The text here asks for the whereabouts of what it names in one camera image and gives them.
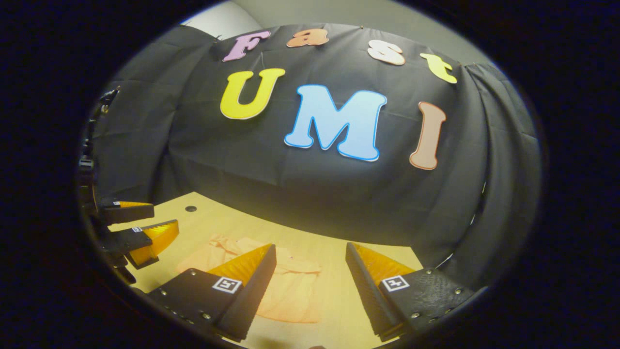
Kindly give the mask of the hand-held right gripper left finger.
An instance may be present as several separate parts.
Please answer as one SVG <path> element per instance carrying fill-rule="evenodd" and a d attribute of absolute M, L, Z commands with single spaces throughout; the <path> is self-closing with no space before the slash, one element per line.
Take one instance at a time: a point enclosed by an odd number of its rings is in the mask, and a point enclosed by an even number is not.
<path fill-rule="evenodd" d="M 241 342 L 276 264 L 276 247 L 266 244 L 209 271 L 188 268 L 148 296 L 202 335 Z"/>

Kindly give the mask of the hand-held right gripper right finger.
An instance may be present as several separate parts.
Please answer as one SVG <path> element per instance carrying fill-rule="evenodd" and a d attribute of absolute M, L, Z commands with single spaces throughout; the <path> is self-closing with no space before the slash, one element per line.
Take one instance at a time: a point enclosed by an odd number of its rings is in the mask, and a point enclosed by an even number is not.
<path fill-rule="evenodd" d="M 436 268 L 415 271 L 357 243 L 347 243 L 345 260 L 372 330 L 383 341 L 425 338 L 475 298 Z"/>

